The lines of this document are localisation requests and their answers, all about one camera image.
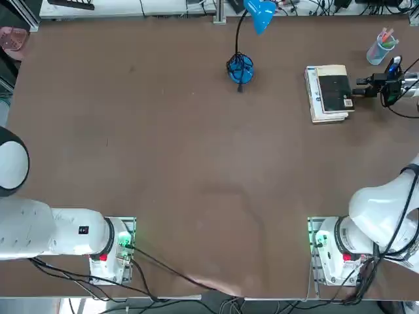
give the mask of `stack of books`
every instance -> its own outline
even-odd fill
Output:
[[[340,122],[354,111],[344,65],[310,66],[304,77],[313,123]]]

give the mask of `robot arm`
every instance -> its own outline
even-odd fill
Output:
[[[412,161],[419,165],[419,155]],[[407,168],[392,182],[362,188],[351,198],[349,216],[326,218],[316,234],[316,245],[325,282],[340,285],[352,270],[373,255],[374,244],[384,252],[402,218],[415,171]],[[419,184],[414,187],[401,227],[388,252],[388,259],[419,273],[418,211]],[[356,283],[354,272],[348,285]]]
[[[89,209],[51,209],[10,196],[28,173],[29,154],[22,140],[0,127],[0,260],[88,255],[91,275],[122,283],[132,255],[125,247],[132,244],[125,223]]]
[[[385,107],[394,105],[400,97],[419,96],[419,73],[403,73],[401,60],[401,56],[394,57],[384,73],[374,73],[370,77],[357,79],[357,85],[368,85],[368,87],[355,88],[352,90],[352,95],[377,97],[381,93]]]

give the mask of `pen holder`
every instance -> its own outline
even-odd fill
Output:
[[[393,43],[390,46],[386,46],[385,43],[383,44],[382,36],[382,33],[377,36],[377,40],[367,52],[367,60],[372,65],[380,64],[381,61],[387,56],[387,54],[396,46],[396,41],[393,36],[390,36],[388,39],[389,43]]]

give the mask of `pink basket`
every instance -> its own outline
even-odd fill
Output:
[[[5,26],[0,28],[0,46],[13,59],[22,61],[28,37],[25,29]]]

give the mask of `blue desk lamp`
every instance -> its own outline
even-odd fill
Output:
[[[233,57],[227,61],[228,75],[236,84],[238,84],[237,91],[240,93],[243,92],[243,84],[250,82],[254,73],[253,62],[251,59],[238,51],[238,34],[240,31],[240,25],[242,24],[247,12],[250,12],[250,15],[253,17],[256,34],[260,35],[266,29],[274,16],[276,4],[271,1],[244,0],[244,7],[246,9],[237,25],[236,51]]]

